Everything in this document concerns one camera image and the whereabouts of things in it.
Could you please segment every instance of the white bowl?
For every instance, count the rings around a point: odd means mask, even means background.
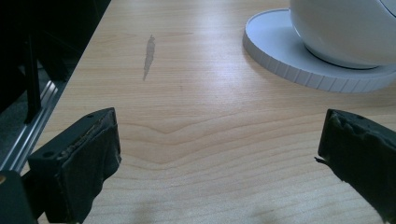
[[[396,64],[396,0],[290,0],[292,24],[320,59],[350,68]]]

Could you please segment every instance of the white round object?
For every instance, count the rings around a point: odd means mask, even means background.
[[[357,70],[315,57],[295,32],[288,9],[265,11],[250,18],[243,44],[247,53],[270,72],[310,88],[367,92],[384,88],[396,78],[395,64]]]
[[[392,1],[290,0],[291,22],[309,50],[329,63],[362,69],[396,64]]]

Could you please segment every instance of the scratch on table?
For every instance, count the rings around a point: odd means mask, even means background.
[[[148,46],[146,48],[146,60],[145,60],[145,73],[143,75],[143,80],[146,80],[146,76],[149,73],[149,68],[151,67],[152,61],[154,60],[154,50],[155,50],[155,43],[154,43],[154,36],[150,36],[148,40]]]

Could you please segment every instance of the table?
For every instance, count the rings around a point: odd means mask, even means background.
[[[396,130],[396,86],[318,91],[260,67],[242,46],[245,24],[288,5],[110,3],[36,146],[116,108],[123,161],[85,223],[381,223],[314,157],[328,108]]]

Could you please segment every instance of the white base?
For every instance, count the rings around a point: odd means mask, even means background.
[[[306,48],[288,9],[259,13],[247,22],[244,47],[270,72],[306,87],[338,92],[367,92],[396,79],[396,64],[358,70],[326,63]]]

